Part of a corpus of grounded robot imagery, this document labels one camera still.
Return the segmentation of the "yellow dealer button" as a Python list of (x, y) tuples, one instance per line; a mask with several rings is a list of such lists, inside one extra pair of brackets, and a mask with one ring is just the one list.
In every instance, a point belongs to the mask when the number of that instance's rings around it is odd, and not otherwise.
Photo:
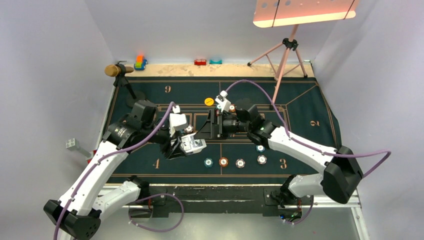
[(211, 97), (208, 97), (204, 100), (204, 104), (206, 106), (213, 106), (215, 104), (215, 100)]

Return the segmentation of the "pink music stand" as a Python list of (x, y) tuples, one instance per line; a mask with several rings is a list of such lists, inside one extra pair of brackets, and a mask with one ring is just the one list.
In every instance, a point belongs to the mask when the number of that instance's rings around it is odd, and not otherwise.
[[(276, 80), (272, 103), (276, 103), (282, 79), (297, 68), (301, 68), (304, 78), (308, 77), (304, 61), (298, 50), (299, 43), (295, 39), (300, 25), (318, 22), (346, 20), (354, 18), (358, 0), (258, 0), (253, 16), (253, 24), (259, 28), (275, 28), (292, 26), (289, 37), (265, 51), (257, 58), (249, 61), (252, 66), (258, 60), (266, 58), (271, 65)], [(275, 68), (269, 54), (283, 47), (284, 52), (278, 68)]]

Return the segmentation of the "blue green chip stack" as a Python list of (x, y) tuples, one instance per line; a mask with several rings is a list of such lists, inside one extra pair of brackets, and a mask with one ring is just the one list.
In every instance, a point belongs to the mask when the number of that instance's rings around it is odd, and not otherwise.
[(204, 163), (204, 166), (205, 166), (206, 168), (211, 168), (211, 167), (214, 165), (214, 161), (213, 161), (213, 159), (211, 159), (211, 158), (206, 158), (206, 159), (203, 161), (203, 163)]

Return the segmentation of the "brown white chip stack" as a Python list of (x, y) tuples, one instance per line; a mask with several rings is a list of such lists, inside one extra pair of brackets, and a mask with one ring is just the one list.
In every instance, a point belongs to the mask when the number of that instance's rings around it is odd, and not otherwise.
[(243, 159), (239, 158), (235, 161), (235, 165), (237, 168), (241, 169), (246, 166), (246, 162)]

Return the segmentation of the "teal toy block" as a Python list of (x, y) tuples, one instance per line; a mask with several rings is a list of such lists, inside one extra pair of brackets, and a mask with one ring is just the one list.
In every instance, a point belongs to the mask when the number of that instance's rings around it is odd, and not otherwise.
[(221, 65), (223, 63), (223, 60), (220, 58), (211, 58), (209, 59), (210, 65)]

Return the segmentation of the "red toy block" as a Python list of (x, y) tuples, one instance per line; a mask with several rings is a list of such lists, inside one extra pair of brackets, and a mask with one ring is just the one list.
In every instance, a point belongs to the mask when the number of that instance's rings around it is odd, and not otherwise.
[(206, 59), (200, 58), (200, 59), (195, 59), (193, 63), (196, 66), (205, 66), (208, 63), (208, 61)]

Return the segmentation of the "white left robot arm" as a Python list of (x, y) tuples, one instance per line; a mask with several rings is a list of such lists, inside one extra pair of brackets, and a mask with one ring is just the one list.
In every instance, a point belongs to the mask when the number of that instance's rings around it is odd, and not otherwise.
[(162, 153), (175, 157), (180, 153), (180, 131), (188, 126), (180, 107), (171, 102), (162, 118), (149, 101), (136, 102), (131, 112), (110, 124), (96, 153), (75, 183), (57, 200), (44, 205), (44, 212), (55, 225), (53, 238), (60, 233), (74, 240), (89, 240), (100, 224), (119, 208), (152, 199), (147, 181), (133, 175), (118, 188), (100, 195), (116, 168), (136, 149), (147, 143), (159, 144)]

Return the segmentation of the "orange chip stack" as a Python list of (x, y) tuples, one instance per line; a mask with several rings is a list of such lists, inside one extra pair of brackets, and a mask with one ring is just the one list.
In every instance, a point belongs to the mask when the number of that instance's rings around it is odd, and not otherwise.
[(226, 157), (221, 157), (218, 162), (221, 167), (227, 167), (229, 164), (229, 160)]

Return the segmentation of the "brown white chips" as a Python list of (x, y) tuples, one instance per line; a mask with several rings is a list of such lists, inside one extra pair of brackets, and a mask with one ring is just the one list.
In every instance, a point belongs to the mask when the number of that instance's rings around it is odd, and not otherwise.
[(184, 129), (184, 132), (185, 132), (185, 133), (188, 133), (188, 134), (193, 133), (193, 131), (194, 131), (194, 127), (193, 127), (192, 125), (188, 125), (188, 126)]

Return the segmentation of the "dark green poker mat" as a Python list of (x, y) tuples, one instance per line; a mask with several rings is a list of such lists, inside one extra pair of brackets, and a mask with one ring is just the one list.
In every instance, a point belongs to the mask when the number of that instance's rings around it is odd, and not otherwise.
[[(232, 103), (247, 98), (259, 113), (275, 124), (279, 116), (289, 130), (310, 141), (339, 148), (342, 144), (338, 120), (332, 113), (322, 90), (313, 77), (287, 77), (280, 84), (275, 101), (277, 110), (270, 108), (268, 97), (274, 94), (276, 81), (272, 77), (130, 77), (132, 88), (145, 93), (156, 104), (157, 114), (163, 116), (169, 103), (180, 106), (187, 121), (199, 130), (205, 123), (209, 107), (206, 98), (214, 98), (229, 89)], [(200, 153), (176, 159), (166, 159), (158, 144), (146, 144), (133, 151), (109, 178), (109, 184), (120, 184), (130, 176), (138, 176), (151, 184), (166, 185), (259, 185), (282, 184), (290, 175), (314, 174), (315, 170), (293, 157), (273, 150), (265, 150), (266, 164), (258, 164), (260, 153), (245, 133), (226, 140), (212, 140)], [(227, 158), (226, 167), (219, 165)], [(213, 166), (204, 166), (206, 158)], [(236, 167), (236, 160), (245, 161), (244, 168)]]

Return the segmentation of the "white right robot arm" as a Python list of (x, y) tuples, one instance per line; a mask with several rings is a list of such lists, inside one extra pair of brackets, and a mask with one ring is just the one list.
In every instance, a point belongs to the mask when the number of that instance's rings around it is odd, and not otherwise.
[(286, 128), (264, 119), (255, 105), (237, 106), (235, 113), (210, 109), (195, 139), (224, 140), (235, 133), (246, 133), (257, 146), (287, 154), (316, 170), (316, 174), (290, 175), (282, 184), (278, 195), (272, 198), (281, 206), (292, 204), (307, 195), (326, 195), (339, 204), (346, 204), (364, 174), (347, 147), (339, 150), (320, 145)]

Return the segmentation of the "blue playing card deck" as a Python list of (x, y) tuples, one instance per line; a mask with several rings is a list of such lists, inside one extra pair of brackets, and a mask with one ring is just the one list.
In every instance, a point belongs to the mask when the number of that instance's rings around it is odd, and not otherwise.
[(181, 143), (179, 147), (187, 156), (198, 154), (207, 147), (206, 141), (204, 139), (196, 139), (195, 136), (195, 133), (191, 133), (181, 137)]

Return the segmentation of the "gold microphone on stand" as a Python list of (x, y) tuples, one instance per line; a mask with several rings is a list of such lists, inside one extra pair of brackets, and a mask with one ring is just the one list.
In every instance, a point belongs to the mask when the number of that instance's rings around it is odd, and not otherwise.
[(120, 61), (116, 64), (110, 64), (105, 67), (104, 73), (109, 77), (114, 77), (113, 86), (115, 88), (126, 88), (128, 96), (126, 97), (125, 103), (129, 108), (132, 108), (134, 104), (141, 100), (146, 100), (146, 95), (140, 90), (133, 90), (132, 85), (126, 77), (126, 74), (132, 73), (135, 69), (130, 66), (125, 66)]

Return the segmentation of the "orange blue toy car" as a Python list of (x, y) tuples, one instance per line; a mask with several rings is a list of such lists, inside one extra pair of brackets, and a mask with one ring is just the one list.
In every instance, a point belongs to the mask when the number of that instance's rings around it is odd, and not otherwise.
[(136, 57), (136, 60), (135, 60), (133, 67), (136, 71), (143, 71), (143, 70), (145, 70), (147, 64), (148, 64), (148, 61), (145, 58), (145, 56), (144, 55), (138, 55)]

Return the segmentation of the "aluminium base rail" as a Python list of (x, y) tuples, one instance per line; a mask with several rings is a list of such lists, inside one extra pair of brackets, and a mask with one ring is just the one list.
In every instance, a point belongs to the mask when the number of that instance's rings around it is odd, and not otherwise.
[(327, 190), (327, 193), (322, 190), (294, 189), (291, 191), (288, 184), (149, 184), (139, 192), (143, 198), (159, 194), (154, 198), (154, 203), (161, 206), (165, 204), (165, 198), (161, 197), (165, 193), (178, 197), (182, 202), (194, 203), (255, 202), (264, 206), (288, 207), (295, 204), (295, 198), (317, 203), (319, 200), (311, 198), (316, 196), (319, 199), (323, 198), (325, 204), (330, 207), (359, 204), (358, 200), (350, 200), (351, 197), (357, 197), (355, 190), (344, 192), (331, 188)]

